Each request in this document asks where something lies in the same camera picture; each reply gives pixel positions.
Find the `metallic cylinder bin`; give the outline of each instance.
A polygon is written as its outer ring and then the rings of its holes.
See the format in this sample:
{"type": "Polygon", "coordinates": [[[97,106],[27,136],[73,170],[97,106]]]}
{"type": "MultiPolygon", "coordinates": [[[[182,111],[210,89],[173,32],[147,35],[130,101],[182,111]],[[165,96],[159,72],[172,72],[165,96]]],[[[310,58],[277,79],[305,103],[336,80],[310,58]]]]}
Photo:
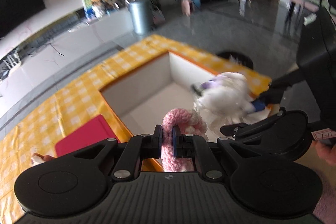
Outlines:
{"type": "Polygon", "coordinates": [[[149,0],[130,2],[128,10],[131,13],[133,28],[136,34],[147,34],[152,30],[153,14],[149,0]]]}

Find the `pink rope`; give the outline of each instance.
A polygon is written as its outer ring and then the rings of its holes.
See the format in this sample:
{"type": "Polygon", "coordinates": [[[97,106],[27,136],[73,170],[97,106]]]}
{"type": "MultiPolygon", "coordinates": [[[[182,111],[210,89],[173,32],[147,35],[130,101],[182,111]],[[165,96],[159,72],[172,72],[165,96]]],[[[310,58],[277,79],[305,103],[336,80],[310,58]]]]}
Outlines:
{"type": "Polygon", "coordinates": [[[192,160],[176,159],[174,157],[172,129],[178,125],[182,134],[205,136],[207,125],[201,116],[193,109],[174,108],[166,114],[162,121],[162,166],[165,172],[194,171],[192,160]]]}

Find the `gray tile floor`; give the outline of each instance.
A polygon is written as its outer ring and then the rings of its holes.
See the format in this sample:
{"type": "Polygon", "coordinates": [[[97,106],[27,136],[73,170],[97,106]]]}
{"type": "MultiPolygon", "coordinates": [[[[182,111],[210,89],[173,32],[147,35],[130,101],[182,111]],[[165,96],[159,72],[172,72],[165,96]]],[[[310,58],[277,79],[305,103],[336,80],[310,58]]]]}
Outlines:
{"type": "MultiPolygon", "coordinates": [[[[166,7],[167,22],[153,31],[167,38],[217,54],[241,52],[252,59],[254,69],[271,78],[284,74],[295,62],[299,33],[284,29],[287,8],[268,1],[246,4],[244,14],[236,0],[209,3],[190,17],[179,5],[166,7]]],[[[86,70],[143,37],[128,33],[65,67],[0,118],[0,140],[32,110],[86,70]]]]}

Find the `ribbed black plastic surface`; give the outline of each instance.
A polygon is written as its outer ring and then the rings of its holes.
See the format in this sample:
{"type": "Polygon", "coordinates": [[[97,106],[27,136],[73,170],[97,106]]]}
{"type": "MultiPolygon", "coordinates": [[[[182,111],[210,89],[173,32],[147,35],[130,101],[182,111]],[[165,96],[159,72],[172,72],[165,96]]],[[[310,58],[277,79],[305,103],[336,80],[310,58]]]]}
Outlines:
{"type": "Polygon", "coordinates": [[[312,215],[292,220],[256,216],[240,207],[218,183],[200,179],[197,173],[141,172],[131,182],[117,183],[95,208],[74,217],[43,219],[30,214],[18,224],[38,223],[192,223],[192,224],[313,224],[312,215]]]}

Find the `handwritten label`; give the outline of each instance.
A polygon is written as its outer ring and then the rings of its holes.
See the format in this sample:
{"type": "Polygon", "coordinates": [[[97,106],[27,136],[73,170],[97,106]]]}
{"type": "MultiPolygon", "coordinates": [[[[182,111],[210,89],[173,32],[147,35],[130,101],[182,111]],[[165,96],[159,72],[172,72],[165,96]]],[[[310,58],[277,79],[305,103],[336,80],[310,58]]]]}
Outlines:
{"type": "Polygon", "coordinates": [[[312,135],[314,140],[319,141],[336,137],[336,131],[333,131],[330,128],[326,128],[318,131],[313,131],[312,135]]]}

